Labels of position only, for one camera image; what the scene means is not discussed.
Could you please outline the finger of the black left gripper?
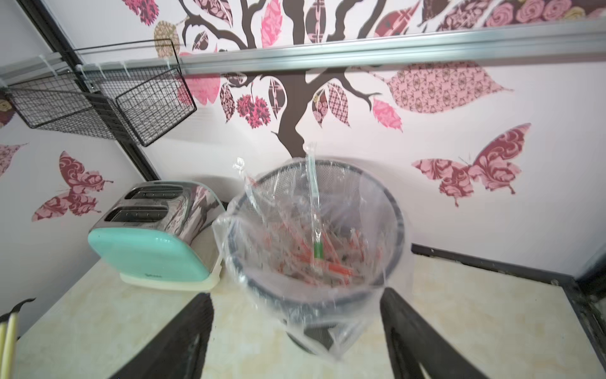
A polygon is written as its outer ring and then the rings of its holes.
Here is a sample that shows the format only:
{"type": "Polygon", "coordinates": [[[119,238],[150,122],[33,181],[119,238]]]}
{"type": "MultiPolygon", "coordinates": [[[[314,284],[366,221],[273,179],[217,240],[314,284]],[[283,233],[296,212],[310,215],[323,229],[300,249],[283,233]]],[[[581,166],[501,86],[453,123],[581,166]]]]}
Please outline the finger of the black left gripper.
{"type": "Polygon", "coordinates": [[[36,300],[36,298],[27,298],[27,299],[21,301],[20,303],[17,303],[10,312],[3,314],[0,317],[0,323],[1,324],[7,323],[9,321],[9,318],[11,315],[18,314],[21,311],[21,308],[23,305],[25,305],[26,303],[33,303],[35,300],[36,300]]]}

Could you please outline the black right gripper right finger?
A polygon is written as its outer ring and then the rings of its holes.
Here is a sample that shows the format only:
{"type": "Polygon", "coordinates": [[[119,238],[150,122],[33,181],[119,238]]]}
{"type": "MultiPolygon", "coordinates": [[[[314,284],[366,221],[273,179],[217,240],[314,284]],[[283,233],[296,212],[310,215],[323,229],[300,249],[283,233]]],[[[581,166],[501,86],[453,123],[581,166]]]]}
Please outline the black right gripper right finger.
{"type": "Polygon", "coordinates": [[[396,378],[485,378],[394,289],[384,289],[380,314],[396,378]]]}

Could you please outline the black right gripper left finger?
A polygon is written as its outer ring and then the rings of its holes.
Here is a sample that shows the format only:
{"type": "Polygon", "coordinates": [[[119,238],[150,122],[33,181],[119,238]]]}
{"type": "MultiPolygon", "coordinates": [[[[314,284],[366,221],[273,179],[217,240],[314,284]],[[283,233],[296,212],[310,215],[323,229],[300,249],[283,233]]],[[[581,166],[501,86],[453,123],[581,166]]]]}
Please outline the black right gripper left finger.
{"type": "Polygon", "coordinates": [[[113,378],[200,378],[215,310],[211,295],[196,295],[113,378]]]}

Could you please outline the chopsticks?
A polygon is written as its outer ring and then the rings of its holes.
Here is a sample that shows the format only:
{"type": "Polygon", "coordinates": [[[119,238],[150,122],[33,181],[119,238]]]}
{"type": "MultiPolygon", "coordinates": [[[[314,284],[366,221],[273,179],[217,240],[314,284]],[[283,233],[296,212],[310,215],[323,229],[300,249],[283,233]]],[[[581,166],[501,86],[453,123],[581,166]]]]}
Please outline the chopsticks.
{"type": "Polygon", "coordinates": [[[18,319],[18,312],[1,316],[1,379],[12,377],[18,338],[18,319]]]}

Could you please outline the clear chopstick wrapper green tip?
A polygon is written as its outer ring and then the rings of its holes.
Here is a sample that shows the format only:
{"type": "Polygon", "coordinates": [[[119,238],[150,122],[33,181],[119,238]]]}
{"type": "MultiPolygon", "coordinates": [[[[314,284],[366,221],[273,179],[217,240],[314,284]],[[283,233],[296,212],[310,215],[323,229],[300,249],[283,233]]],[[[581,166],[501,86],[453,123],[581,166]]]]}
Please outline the clear chopstick wrapper green tip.
{"type": "Polygon", "coordinates": [[[320,191],[317,179],[316,145],[314,143],[309,143],[304,147],[304,150],[306,152],[306,175],[309,184],[313,257],[315,260],[323,260],[324,245],[321,221],[320,191]]]}

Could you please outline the mint green toaster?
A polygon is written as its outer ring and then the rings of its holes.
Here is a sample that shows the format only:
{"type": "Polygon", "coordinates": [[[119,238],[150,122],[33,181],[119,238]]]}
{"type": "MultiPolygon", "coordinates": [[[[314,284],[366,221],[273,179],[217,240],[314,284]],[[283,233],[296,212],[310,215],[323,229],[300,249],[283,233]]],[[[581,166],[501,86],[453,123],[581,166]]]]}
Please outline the mint green toaster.
{"type": "Polygon", "coordinates": [[[127,284],[209,292],[223,261],[211,226],[225,210],[202,183],[140,183],[94,225],[88,244],[127,284]]]}

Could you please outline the aluminium frame bar back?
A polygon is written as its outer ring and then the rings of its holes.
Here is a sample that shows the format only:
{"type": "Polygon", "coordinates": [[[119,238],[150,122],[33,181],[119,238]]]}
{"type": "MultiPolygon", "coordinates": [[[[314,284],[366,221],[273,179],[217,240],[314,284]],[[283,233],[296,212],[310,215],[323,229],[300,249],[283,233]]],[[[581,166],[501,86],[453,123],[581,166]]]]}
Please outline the aluminium frame bar back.
{"type": "Polygon", "coordinates": [[[510,58],[562,58],[603,55],[604,52],[605,20],[598,18],[251,49],[182,58],[89,63],[82,67],[88,71],[97,68],[109,71],[179,65],[188,74],[219,74],[510,58]]]}

